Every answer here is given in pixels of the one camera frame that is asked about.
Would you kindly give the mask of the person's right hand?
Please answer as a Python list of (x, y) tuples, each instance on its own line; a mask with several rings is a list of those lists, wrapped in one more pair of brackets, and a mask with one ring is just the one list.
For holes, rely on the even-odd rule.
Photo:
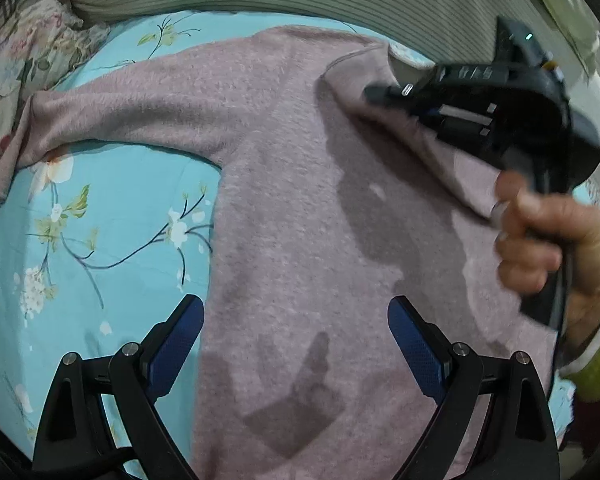
[(572, 249), (572, 282), (566, 307), (565, 346), (578, 356), (600, 328), (600, 210), (568, 195), (541, 195), (526, 179), (503, 171), (495, 182), (503, 205), (495, 251), (498, 278), (521, 296), (540, 292)]

